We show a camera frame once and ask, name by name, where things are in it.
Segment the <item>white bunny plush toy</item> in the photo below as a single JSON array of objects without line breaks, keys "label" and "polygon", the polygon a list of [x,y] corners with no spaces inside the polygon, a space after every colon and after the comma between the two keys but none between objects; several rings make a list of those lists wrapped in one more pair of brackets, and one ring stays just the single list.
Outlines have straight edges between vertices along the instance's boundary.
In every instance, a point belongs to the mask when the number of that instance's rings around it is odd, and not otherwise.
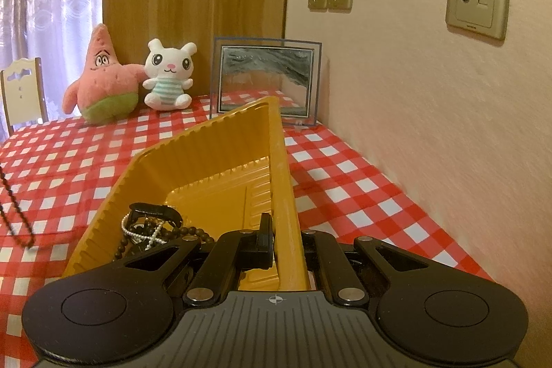
[{"label": "white bunny plush toy", "polygon": [[146,106],[157,111],[183,110],[190,106],[192,97],[186,93],[194,84],[193,56],[197,45],[188,42],[181,48],[165,48],[160,39],[148,43],[150,54],[144,71],[147,79],[142,86],[149,92],[144,98]]}]

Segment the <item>white wooden chair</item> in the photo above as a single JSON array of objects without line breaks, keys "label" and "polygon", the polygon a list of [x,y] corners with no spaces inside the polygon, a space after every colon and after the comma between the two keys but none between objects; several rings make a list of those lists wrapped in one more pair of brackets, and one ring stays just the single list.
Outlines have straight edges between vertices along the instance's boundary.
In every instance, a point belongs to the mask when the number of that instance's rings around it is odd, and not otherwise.
[{"label": "white wooden chair", "polygon": [[1,70],[1,95],[8,128],[49,120],[43,88],[41,59],[21,58]]}]

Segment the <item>red checkered tablecloth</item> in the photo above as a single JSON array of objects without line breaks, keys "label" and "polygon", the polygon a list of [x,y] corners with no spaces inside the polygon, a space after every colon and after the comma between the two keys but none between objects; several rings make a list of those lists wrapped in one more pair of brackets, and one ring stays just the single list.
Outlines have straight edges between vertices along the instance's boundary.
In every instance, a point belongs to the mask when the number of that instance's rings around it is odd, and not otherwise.
[{"label": "red checkered tablecloth", "polygon": [[[30,367],[21,330],[29,295],[60,277],[96,210],[132,157],[207,119],[209,102],[141,109],[106,126],[79,118],[15,132],[1,146],[1,363]],[[483,268],[427,213],[326,126],[288,128],[285,145],[302,228],[343,243],[370,235],[476,276]]]}]

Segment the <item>pink starfish plush toy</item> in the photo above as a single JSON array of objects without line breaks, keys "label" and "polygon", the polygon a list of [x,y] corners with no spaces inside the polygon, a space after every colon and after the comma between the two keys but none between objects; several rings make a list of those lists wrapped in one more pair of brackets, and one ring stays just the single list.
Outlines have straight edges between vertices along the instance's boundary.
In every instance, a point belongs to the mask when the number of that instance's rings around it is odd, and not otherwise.
[{"label": "pink starfish plush toy", "polygon": [[137,107],[146,78],[143,64],[119,62],[108,27],[100,23],[92,30],[81,76],[63,95],[63,113],[77,107],[92,125],[122,120]]}]

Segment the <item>yellow plastic tray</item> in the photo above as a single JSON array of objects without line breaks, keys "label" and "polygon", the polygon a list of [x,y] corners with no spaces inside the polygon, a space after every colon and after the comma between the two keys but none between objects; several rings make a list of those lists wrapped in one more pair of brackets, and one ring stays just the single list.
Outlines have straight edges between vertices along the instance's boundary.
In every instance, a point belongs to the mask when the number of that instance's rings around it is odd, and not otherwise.
[{"label": "yellow plastic tray", "polygon": [[184,226],[256,230],[272,216],[275,265],[242,277],[246,290],[310,288],[278,98],[268,96],[161,141],[122,172],[77,244],[69,277],[113,260],[132,203],[176,209]]}]

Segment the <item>black strap wristwatch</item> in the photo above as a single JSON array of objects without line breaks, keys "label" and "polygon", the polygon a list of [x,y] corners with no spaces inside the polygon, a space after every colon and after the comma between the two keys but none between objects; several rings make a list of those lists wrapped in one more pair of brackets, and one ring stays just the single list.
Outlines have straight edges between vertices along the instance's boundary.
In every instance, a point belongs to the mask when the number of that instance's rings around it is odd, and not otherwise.
[{"label": "black strap wristwatch", "polygon": [[132,203],[130,213],[127,219],[127,224],[134,224],[139,218],[151,217],[154,219],[162,219],[170,223],[173,228],[180,228],[183,225],[183,219],[180,213],[166,205],[153,205],[152,203]]}]

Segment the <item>glass sand art frame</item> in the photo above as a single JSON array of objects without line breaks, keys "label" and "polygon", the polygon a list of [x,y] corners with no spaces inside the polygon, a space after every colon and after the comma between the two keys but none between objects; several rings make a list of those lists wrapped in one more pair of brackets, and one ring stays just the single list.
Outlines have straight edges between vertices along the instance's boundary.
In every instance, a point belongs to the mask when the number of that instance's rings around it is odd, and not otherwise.
[{"label": "glass sand art frame", "polygon": [[209,114],[229,112],[265,96],[277,98],[284,123],[317,123],[323,45],[265,37],[215,37]]}]

